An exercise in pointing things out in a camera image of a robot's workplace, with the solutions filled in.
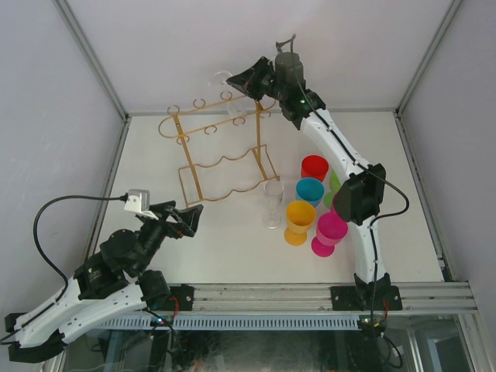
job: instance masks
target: orange cup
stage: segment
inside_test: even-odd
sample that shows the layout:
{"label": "orange cup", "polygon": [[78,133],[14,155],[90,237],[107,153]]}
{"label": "orange cup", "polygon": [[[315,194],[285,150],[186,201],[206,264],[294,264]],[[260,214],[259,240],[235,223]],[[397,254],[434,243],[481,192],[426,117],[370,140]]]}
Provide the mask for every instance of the orange cup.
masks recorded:
{"label": "orange cup", "polygon": [[300,246],[307,240],[307,231],[312,227],[317,212],[310,203],[297,200],[289,203],[286,208],[286,222],[288,228],[284,231],[284,238],[292,246]]}

